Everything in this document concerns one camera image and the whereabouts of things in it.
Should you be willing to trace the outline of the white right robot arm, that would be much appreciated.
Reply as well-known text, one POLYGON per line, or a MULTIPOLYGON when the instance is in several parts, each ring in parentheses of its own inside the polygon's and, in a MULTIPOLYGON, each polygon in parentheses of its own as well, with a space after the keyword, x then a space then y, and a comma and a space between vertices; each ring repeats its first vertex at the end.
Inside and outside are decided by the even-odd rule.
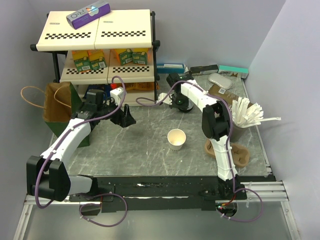
POLYGON ((172 88, 167 104, 182 112, 196 106, 202 113, 201 129, 211 143, 217 162, 218 177, 223 181, 234 180, 237 174, 232 158, 230 135, 233 129, 231 113, 225 102, 210 95, 190 75, 171 73, 166 78, 172 88))

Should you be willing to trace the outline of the brown green paper bag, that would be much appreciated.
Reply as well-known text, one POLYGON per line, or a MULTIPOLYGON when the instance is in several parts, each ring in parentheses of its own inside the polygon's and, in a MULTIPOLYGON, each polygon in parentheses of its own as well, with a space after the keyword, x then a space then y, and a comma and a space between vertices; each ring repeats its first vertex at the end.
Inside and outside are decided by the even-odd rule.
POLYGON ((33 86, 33 89, 37 89, 44 94, 42 105, 33 103, 24 97, 24 90, 28 88, 28 86, 25 86, 21 89, 22 99, 32 106, 43 109, 44 122, 58 138, 68 126, 72 115, 82 106, 83 102, 75 87, 68 81, 48 83, 45 90, 33 86))

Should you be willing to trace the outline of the white paper coffee cup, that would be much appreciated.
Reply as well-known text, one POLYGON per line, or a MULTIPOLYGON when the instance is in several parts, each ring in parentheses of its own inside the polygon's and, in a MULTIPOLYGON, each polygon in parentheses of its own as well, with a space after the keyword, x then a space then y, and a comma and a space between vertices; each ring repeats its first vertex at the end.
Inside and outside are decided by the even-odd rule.
POLYGON ((172 129, 167 134, 169 148, 173 151, 179 151, 186 142, 186 134, 181 129, 172 129))

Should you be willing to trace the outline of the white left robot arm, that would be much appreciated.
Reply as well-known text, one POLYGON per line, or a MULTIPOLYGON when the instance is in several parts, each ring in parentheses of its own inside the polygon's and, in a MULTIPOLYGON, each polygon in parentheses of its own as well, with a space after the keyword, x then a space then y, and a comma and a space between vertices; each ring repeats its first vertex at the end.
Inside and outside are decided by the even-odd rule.
POLYGON ((67 196, 81 194, 87 201, 99 195, 97 178, 91 175, 69 175, 66 165, 80 143, 89 136, 101 120, 110 120, 126 128, 136 120, 124 103, 126 91, 117 87, 104 92, 91 89, 86 101, 72 115, 58 139, 40 156, 31 156, 26 163, 27 194, 52 201, 63 201, 67 196))

